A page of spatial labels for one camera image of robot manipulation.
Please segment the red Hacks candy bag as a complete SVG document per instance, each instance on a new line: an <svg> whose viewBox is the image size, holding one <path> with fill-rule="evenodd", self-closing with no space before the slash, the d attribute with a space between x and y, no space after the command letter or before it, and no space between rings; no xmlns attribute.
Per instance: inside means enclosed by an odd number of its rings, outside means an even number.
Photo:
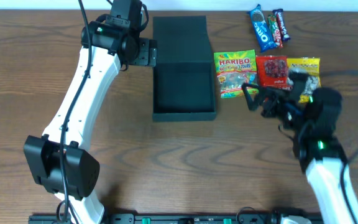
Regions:
<svg viewBox="0 0 358 224"><path fill-rule="evenodd" d="M256 56L256 64L260 86L291 89L291 84L288 84L287 56Z"/></svg>

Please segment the green Haribo gummy bag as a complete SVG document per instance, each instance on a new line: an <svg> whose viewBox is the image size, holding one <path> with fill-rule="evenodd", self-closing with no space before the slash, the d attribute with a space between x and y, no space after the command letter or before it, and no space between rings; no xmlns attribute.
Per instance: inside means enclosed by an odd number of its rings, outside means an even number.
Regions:
<svg viewBox="0 0 358 224"><path fill-rule="evenodd" d="M243 95L244 83L257 85L255 50L215 52L214 64L221 98Z"/></svg>

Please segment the yellow seeds snack bag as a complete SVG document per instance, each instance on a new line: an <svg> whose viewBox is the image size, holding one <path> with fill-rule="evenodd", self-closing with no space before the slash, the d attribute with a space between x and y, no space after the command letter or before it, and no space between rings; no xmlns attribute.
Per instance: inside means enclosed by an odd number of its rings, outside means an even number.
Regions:
<svg viewBox="0 0 358 224"><path fill-rule="evenodd" d="M320 58L287 58L288 71L307 73L309 78L305 89L300 95L299 103L307 103L315 89L321 87L319 77Z"/></svg>

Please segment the blue Oreo cookie pack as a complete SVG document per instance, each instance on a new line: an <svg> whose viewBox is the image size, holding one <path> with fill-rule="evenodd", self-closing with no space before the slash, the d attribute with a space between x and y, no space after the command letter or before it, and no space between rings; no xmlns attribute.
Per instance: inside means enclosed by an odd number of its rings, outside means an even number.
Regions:
<svg viewBox="0 0 358 224"><path fill-rule="evenodd" d="M272 33L266 23L265 17L261 10L261 5L258 4L253 10L248 12L252 27L254 28L255 36L257 38L260 51L275 49L277 47Z"/></svg>

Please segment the dark blue Dairy Milk bar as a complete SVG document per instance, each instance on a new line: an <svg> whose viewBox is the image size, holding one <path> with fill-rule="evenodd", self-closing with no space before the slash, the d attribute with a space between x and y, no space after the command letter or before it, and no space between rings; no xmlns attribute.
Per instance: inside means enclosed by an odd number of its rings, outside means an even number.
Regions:
<svg viewBox="0 0 358 224"><path fill-rule="evenodd" d="M277 23L278 23L278 27L280 29L282 40L284 42L289 41L291 39L291 37L290 37L286 27L285 27L283 9L275 9L272 12L273 12L274 16L277 18Z"/></svg>

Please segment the black gift box with lid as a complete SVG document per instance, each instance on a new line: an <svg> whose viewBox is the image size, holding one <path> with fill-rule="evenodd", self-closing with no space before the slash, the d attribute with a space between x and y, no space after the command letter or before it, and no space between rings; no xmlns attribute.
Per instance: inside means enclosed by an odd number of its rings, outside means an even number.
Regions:
<svg viewBox="0 0 358 224"><path fill-rule="evenodd" d="M153 38L157 64L153 70L152 119L214 120L214 60L206 17L154 17Z"/></svg>

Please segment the red green chocolate bar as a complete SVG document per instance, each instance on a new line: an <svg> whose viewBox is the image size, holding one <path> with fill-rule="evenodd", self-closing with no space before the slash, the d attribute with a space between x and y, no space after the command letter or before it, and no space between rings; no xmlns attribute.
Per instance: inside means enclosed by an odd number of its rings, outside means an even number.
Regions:
<svg viewBox="0 0 358 224"><path fill-rule="evenodd" d="M267 19L268 19L270 31L272 33L273 41L275 42L278 48L282 49L283 44L282 44L282 38L281 38L280 29L278 27L277 19L273 15L269 15Z"/></svg>

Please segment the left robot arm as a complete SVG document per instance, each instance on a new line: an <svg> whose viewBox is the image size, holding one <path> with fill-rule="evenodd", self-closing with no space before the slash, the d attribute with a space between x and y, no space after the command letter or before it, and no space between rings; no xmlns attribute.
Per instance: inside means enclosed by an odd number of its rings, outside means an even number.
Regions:
<svg viewBox="0 0 358 224"><path fill-rule="evenodd" d="M68 91L41 136L29 136L24 155L36 184L59 199L50 223L101 223L106 218L94 190L99 162L90 154L94 123L106 93L129 66L157 63L154 40L140 36L149 23L140 0L111 1L111 10L81 31L81 50Z"/></svg>

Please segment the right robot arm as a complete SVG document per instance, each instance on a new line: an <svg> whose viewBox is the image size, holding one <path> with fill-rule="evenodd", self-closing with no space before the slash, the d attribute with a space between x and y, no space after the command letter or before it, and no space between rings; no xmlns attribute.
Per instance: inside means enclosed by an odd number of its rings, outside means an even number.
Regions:
<svg viewBox="0 0 358 224"><path fill-rule="evenodd" d="M247 91L251 85L243 83L248 109L261 107L262 117L277 118L283 129L294 132L290 138L293 153L313 189L323 222L358 223L358 199L349 175L351 159L334 135L342 96L332 88L319 87L301 106L300 96L310 75L291 72L288 76L293 82L291 90L257 85L255 96Z"/></svg>

